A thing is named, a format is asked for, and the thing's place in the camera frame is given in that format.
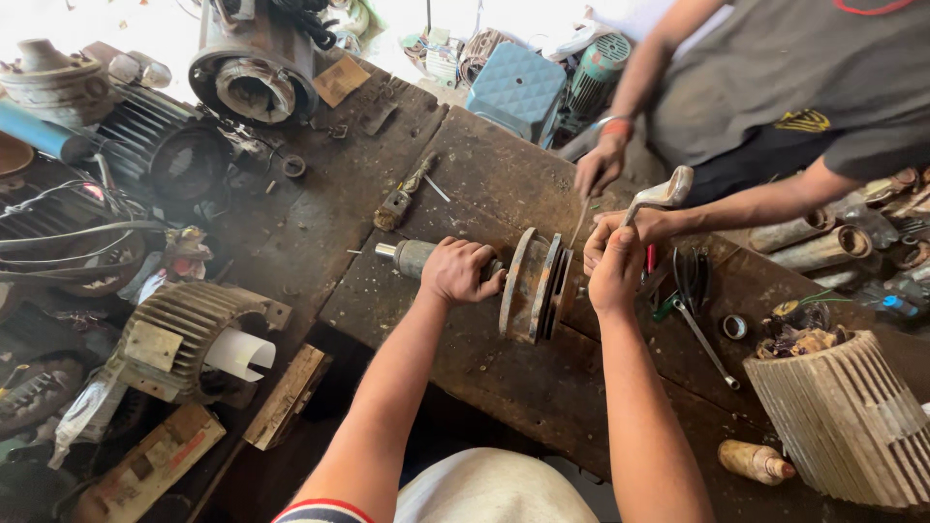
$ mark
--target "workbench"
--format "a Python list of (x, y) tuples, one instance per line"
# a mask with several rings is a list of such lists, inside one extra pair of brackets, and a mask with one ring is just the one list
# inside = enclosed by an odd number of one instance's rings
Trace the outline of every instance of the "workbench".
[[(327, 59), (331, 63), (333, 55)], [(371, 78), (337, 108), (321, 110), (312, 127), (289, 135), (280, 150), (284, 155), (301, 154), (308, 174), (292, 181), (272, 167), (260, 188), (234, 202), (233, 211), (215, 232), (235, 259), (229, 281), (292, 306), (294, 315), (288, 329), (272, 339), (278, 347), (274, 369), (261, 381), (248, 409), (215, 407), (229, 434), (196, 465), (201, 472), (192, 471), (173, 489), (186, 492), (189, 499), (205, 499), (242, 448), (241, 434), (315, 318), (376, 349), (390, 334), (419, 282), (376, 257), (377, 243), (404, 238), (436, 243), (453, 235), (490, 244), (508, 262), (527, 227), (538, 228), (548, 238), (561, 233), (567, 239), (578, 220), (572, 164), (463, 108), (439, 105), (434, 96), (361, 63)], [(359, 129), (359, 119), (373, 100), (389, 92), (398, 109), (377, 134), (368, 136)], [(335, 125), (349, 126), (344, 139), (326, 132)], [(424, 183), (397, 232), (374, 229), (374, 210), (430, 152), (439, 154), (431, 178), (450, 201)], [(265, 194), (263, 189), (272, 179), (277, 187)], [(620, 181), (594, 203), (600, 205), (599, 211), (625, 208), (632, 189)], [(573, 246), (577, 268), (585, 237), (581, 234)], [(713, 299), (699, 323), (742, 389), (734, 392), (725, 385), (679, 315), (655, 323), (651, 311), (640, 303), (640, 325), (717, 517), (721, 521), (886, 519), (824, 498), (800, 478), (772, 488), (734, 476), (717, 463), (717, 447), (727, 438), (776, 449), (780, 444), (740, 363), (753, 351), (752, 336), (732, 342), (719, 334), (713, 322), (738, 313), (758, 331), (758, 321), (778, 303), (822, 289), (717, 235), (682, 238), (675, 244), (706, 247), (715, 260)], [(590, 305), (577, 302), (553, 339), (537, 346), (504, 340), (498, 334), (499, 307), (497, 297), (451, 313), (432, 382), (609, 480), (605, 383), (599, 329)], [(870, 328), (874, 323), (870, 312), (855, 305), (839, 303), (831, 308), (836, 320), (848, 328)], [(930, 394), (914, 392), (923, 401), (927, 398), (922, 395)]]

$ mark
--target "wooden block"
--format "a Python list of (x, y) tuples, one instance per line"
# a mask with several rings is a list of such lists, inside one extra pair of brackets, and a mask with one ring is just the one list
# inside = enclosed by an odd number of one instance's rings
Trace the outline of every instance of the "wooden block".
[(259, 450), (279, 444), (289, 432), (294, 416), (307, 405), (332, 359), (305, 343), (242, 438)]
[(181, 406), (81, 494), (73, 520), (138, 521), (225, 434), (203, 405)]

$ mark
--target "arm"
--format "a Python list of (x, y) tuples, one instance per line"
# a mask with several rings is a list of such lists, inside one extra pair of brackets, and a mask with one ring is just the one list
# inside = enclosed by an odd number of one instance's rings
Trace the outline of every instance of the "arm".
[(601, 195), (607, 185), (620, 177), (632, 122), (668, 69), (675, 49), (724, 3), (724, 0), (678, 0), (633, 50), (610, 107), (610, 114), (623, 116), (625, 124), (605, 127), (597, 147), (578, 160), (575, 189), (582, 198)]
[[(786, 180), (759, 185), (707, 205), (673, 211), (650, 208), (636, 214), (636, 226), (646, 244), (675, 235), (745, 229), (801, 218), (855, 191), (864, 184), (831, 171), (818, 158), (803, 173)], [(585, 272), (597, 266), (607, 238), (620, 225), (626, 211), (594, 217), (597, 228), (584, 248)]]
[(633, 312), (643, 257), (634, 228), (615, 231), (589, 285), (604, 350), (614, 495), (623, 521), (713, 521), (698, 463)]
[(371, 361), (323, 460), (293, 503), (333, 499), (375, 521), (393, 521), (404, 448), (426, 391), (446, 315), (503, 288), (506, 271), (479, 282), (490, 246), (448, 237), (423, 268), (417, 298)]

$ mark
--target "hand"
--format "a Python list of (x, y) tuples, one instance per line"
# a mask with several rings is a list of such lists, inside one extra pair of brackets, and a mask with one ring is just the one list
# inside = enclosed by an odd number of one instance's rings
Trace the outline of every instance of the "hand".
[(581, 194), (582, 200), (588, 195), (600, 196), (607, 185), (620, 177), (626, 147), (625, 139), (607, 135), (600, 139), (597, 147), (578, 160), (575, 190)]
[(610, 235), (588, 284), (588, 296), (598, 317), (632, 312), (644, 258), (645, 249), (635, 226), (621, 227)]
[(504, 289), (507, 269), (501, 269), (491, 279), (481, 283), (481, 269), (497, 253), (489, 245), (452, 236), (439, 242), (423, 266), (419, 294), (439, 298), (449, 307), (477, 303)]
[[(639, 209), (634, 221), (643, 245), (654, 244), (675, 234), (674, 225), (671, 224), (673, 212), (653, 208)], [(584, 244), (584, 274), (590, 276), (594, 267), (597, 267), (604, 256), (607, 239), (617, 230), (626, 215), (625, 210), (594, 215), (597, 227)]]

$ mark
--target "grey t-shirt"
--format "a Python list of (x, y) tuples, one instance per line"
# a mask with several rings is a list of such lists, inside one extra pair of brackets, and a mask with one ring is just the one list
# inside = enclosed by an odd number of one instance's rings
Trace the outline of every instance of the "grey t-shirt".
[(769, 125), (834, 134), (827, 167), (856, 180), (930, 163), (930, 1), (732, 4), (670, 67), (648, 113), (670, 164), (699, 165)]

